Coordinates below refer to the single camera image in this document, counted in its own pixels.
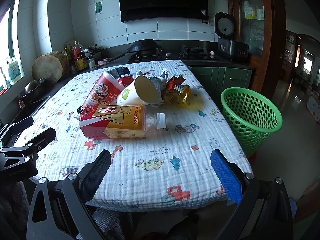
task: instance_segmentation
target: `green plastic basket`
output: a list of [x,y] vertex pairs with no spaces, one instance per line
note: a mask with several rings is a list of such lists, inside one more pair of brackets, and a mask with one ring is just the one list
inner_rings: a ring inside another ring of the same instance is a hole
[[282,126],[282,116],[278,108],[255,91],[227,88],[221,94],[221,102],[223,115],[247,157]]

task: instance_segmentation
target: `screw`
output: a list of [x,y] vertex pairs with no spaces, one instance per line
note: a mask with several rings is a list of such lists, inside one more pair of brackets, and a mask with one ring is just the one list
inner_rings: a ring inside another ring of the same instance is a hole
[[68,176],[68,179],[73,180],[73,179],[75,179],[76,177],[77,177],[77,174],[71,173],[71,174]]
[[250,172],[247,172],[247,173],[245,174],[245,177],[246,177],[247,179],[253,179],[253,178],[254,178],[254,175],[253,175],[252,173],[250,173]]
[[44,183],[45,181],[46,181],[45,177],[42,177],[42,178],[39,179],[39,183],[41,183],[41,184]]
[[281,178],[276,178],[276,183],[278,183],[278,184],[282,184],[282,179]]

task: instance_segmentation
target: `glass cabinet door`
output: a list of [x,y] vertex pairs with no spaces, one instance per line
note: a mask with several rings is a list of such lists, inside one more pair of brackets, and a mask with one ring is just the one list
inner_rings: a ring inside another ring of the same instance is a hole
[[263,0],[241,0],[241,39],[249,45],[249,53],[261,57],[264,37]]

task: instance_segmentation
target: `paper cup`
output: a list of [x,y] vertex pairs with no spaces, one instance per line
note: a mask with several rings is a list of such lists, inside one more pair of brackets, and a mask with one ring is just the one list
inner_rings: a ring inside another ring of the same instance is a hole
[[154,104],[158,99],[155,85],[145,76],[138,76],[117,97],[120,106],[145,106]]
[[95,105],[108,106],[122,90],[124,90],[124,87],[108,72],[103,71],[87,96],[83,108]]

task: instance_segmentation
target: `bottle cap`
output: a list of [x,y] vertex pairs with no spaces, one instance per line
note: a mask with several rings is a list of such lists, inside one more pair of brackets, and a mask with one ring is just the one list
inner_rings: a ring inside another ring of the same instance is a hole
[[165,114],[157,114],[156,121],[157,121],[157,129],[165,128]]

